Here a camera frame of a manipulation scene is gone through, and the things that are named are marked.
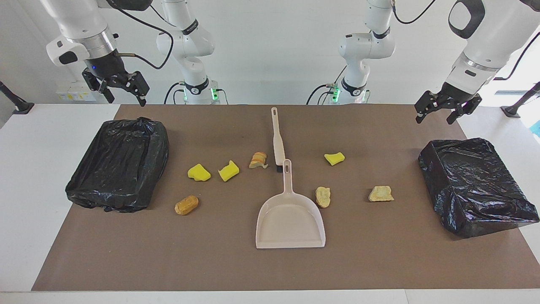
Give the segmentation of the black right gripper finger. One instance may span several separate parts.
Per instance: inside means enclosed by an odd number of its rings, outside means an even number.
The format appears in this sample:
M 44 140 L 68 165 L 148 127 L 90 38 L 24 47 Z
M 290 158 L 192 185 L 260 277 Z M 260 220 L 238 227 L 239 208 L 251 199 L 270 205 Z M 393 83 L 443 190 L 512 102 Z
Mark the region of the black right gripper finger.
M 89 68 L 85 68 L 82 71 L 82 77 L 86 81 L 87 86 L 92 92 L 98 92 L 99 94 L 102 94 L 109 104 L 112 104 L 114 102 L 115 98 L 110 89 L 108 88 L 107 82 L 105 80 L 101 80 L 95 75 L 93 75 Z
M 120 73 L 119 83 L 120 88 L 137 98 L 140 106 L 146 106 L 146 96 L 150 87 L 140 71 Z

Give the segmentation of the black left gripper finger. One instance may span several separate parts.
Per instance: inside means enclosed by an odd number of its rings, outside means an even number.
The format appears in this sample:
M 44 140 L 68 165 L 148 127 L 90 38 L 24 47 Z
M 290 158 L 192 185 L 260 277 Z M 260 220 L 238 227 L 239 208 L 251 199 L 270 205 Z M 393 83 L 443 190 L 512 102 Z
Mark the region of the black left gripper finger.
M 434 94 L 429 90 L 424 92 L 424 94 L 418 99 L 418 101 L 414 105 L 417 113 L 417 124 L 421 124 L 424 118 L 431 112 L 442 109 L 442 104 L 444 104 L 445 100 L 445 94 Z
M 448 125 L 456 122 L 461 116 L 472 114 L 478 105 L 482 102 L 481 95 L 474 95 L 468 101 L 459 101 L 455 99 L 449 99 L 447 106 L 452 110 L 451 114 L 447 117 Z

